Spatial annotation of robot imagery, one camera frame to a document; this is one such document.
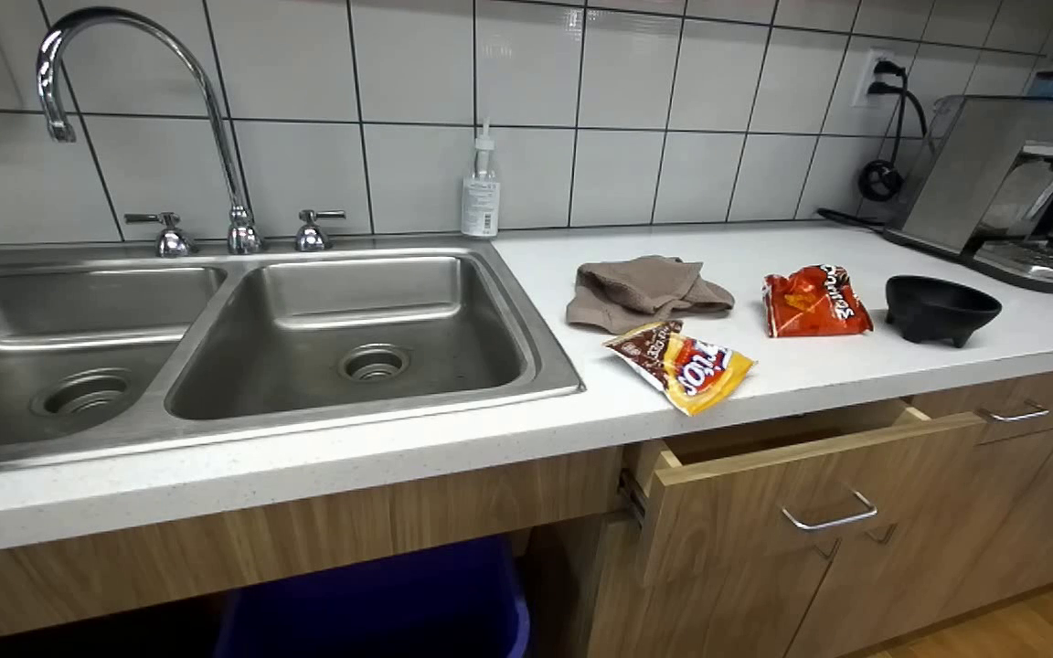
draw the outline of double sink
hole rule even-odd
[[[0,262],[0,466],[577,387],[490,246]]]

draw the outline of espresso machine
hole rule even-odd
[[[1053,101],[955,98],[897,242],[1053,293]]]

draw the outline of faucet handle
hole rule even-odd
[[[175,213],[126,213],[124,224],[160,224],[158,255],[192,253],[191,237],[178,229],[182,219]]]
[[[296,235],[296,253],[320,253],[329,249],[326,235],[318,229],[318,224],[342,224],[347,213],[318,213],[318,207],[304,207],[301,213],[301,235]]]

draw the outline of drawer handle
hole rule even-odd
[[[866,517],[876,517],[880,508],[875,499],[864,495],[864,491],[847,487],[852,495],[864,504],[864,513],[856,514],[836,514],[836,517],[821,517],[821,521],[805,521],[797,517],[787,504],[777,504],[783,517],[799,531],[799,533],[827,533],[827,531],[836,531],[836,525],[856,525],[856,521],[866,521]]]
[[[994,422],[1028,422],[1028,420],[1042,420],[1042,416],[1048,416],[1048,407],[1039,407],[1039,400],[1028,400],[1028,408],[1025,414],[986,414]]]

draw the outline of sink drain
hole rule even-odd
[[[393,344],[360,344],[340,363],[347,381],[390,381],[410,366]]]
[[[84,369],[64,382],[36,399],[36,408],[47,416],[89,416],[107,414],[126,394],[120,369]]]

